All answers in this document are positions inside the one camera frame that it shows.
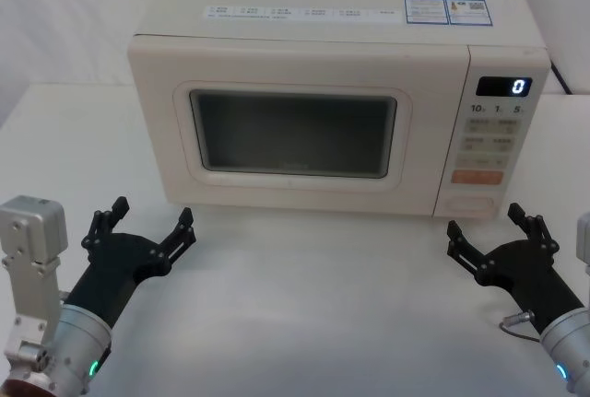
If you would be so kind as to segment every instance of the microwave window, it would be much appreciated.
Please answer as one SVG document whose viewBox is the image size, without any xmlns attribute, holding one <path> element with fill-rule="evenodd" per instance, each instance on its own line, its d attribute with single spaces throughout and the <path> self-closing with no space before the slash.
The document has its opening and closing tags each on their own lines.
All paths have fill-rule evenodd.
<svg viewBox="0 0 590 397">
<path fill-rule="evenodd" d="M 193 90 L 190 99 L 208 170 L 387 175 L 397 106 L 391 97 Z"/>
</svg>

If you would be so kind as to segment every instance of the table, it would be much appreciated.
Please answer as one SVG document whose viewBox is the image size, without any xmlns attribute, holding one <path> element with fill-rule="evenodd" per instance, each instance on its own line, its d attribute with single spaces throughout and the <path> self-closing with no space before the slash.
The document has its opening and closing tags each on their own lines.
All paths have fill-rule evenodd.
<svg viewBox="0 0 590 397">
<path fill-rule="evenodd" d="M 584 302 L 575 222 L 590 210 L 588 119 L 590 97 L 544 96 L 506 196 L 545 216 L 557 270 Z M 149 239 L 181 211 L 164 198 L 134 88 L 32 86 L 0 129 L 0 163 L 2 202 L 26 193 L 65 207 L 62 289 L 87 266 L 79 242 L 94 210 L 126 195 L 118 229 Z M 137 290 L 91 396 L 569 395 L 539 344 L 498 330 L 518 309 L 446 256 L 444 220 L 193 212 L 198 242 Z M 522 237 L 505 216 L 460 222 L 485 251 Z M 13 317 L 1 273 L 2 344 Z"/>
</svg>

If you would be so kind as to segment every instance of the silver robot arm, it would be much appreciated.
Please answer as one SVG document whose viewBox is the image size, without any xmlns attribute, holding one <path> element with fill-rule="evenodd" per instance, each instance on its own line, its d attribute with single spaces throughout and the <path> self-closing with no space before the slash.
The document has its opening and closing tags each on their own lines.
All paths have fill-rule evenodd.
<svg viewBox="0 0 590 397">
<path fill-rule="evenodd" d="M 70 294 L 60 293 L 56 268 L 67 247 L 64 208 L 19 196 L 0 205 L 0 242 L 17 312 L 6 344 L 10 373 L 0 397 L 77 397 L 111 352 L 112 327 L 136 287 L 170 272 L 195 242 L 193 216 L 183 210 L 160 244 L 113 234 L 129 205 L 97 211 L 82 240 L 90 265 Z"/>
<path fill-rule="evenodd" d="M 506 243 L 488 254 L 469 244 L 461 228 L 449 223 L 448 255 L 468 270 L 482 286 L 498 286 L 511 294 L 522 313 L 504 320 L 504 327 L 530 321 L 567 390 L 590 397 L 590 314 L 553 269 L 559 244 L 542 216 L 526 216 L 511 204 L 508 217 L 527 239 Z M 590 213 L 578 222 L 577 256 L 590 274 Z"/>
<path fill-rule="evenodd" d="M 578 220 L 578 259 L 590 274 L 590 213 Z M 567 381 L 569 392 L 590 397 L 590 314 L 588 309 L 574 309 L 552 322 L 540 341 Z"/>
</svg>

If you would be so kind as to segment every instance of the white label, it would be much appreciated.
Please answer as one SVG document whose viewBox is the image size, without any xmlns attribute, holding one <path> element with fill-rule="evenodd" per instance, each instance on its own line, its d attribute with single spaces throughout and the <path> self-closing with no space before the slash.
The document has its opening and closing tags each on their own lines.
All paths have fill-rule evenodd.
<svg viewBox="0 0 590 397">
<path fill-rule="evenodd" d="M 406 0 L 407 24 L 442 24 L 447 25 L 444 0 Z"/>
<path fill-rule="evenodd" d="M 205 19 L 258 19 L 285 22 L 401 24 L 403 13 L 392 8 L 207 6 Z"/>
<path fill-rule="evenodd" d="M 491 26 L 486 0 L 444 0 L 451 24 L 455 26 Z"/>
</svg>

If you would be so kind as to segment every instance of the white microwave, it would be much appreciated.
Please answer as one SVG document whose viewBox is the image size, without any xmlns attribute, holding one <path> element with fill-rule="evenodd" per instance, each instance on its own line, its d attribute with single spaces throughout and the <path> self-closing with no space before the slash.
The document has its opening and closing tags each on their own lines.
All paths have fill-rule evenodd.
<svg viewBox="0 0 590 397">
<path fill-rule="evenodd" d="M 525 0 L 155 0 L 129 60 L 172 202 L 469 217 L 550 68 Z"/>
</svg>

